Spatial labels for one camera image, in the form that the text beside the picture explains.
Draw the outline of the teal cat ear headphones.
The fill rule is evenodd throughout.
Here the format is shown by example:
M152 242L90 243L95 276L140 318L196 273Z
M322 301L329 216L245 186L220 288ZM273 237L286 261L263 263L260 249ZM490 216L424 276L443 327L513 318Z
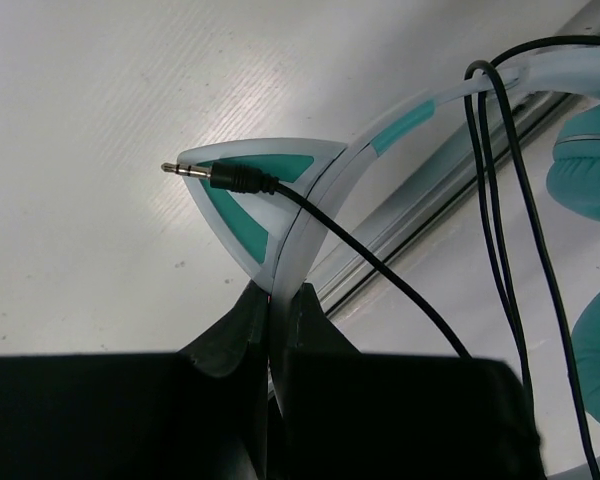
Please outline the teal cat ear headphones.
M326 236L334 234L394 284L462 355L466 347L449 319L335 221L370 165L428 122L440 106L461 100L492 288L510 326L522 370L529 373L530 347L517 299L522 282L514 276L507 249L505 200L491 137L488 106L496 103L558 324L574 407L579 415L600 422L600 292L576 322L568 319L511 106L513 95L537 91L596 100L593 108L572 117L560 131L546 190L564 209L600 223L600 36L542 38L491 61L476 61L457 86L398 106L349 144L295 138L227 142L183 152L175 172L184 177L221 243L277 308L289 307Z

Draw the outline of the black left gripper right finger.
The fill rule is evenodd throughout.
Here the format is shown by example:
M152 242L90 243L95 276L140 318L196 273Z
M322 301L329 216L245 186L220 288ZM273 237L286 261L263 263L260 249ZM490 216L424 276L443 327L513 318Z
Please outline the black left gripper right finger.
M503 362L358 351L314 288L282 343L293 479L541 479L540 437Z

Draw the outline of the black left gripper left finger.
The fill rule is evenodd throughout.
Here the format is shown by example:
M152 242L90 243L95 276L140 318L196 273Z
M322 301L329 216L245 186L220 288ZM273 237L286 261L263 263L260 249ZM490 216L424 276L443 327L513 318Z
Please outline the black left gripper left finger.
M267 294L176 352L0 356L0 479L262 479Z

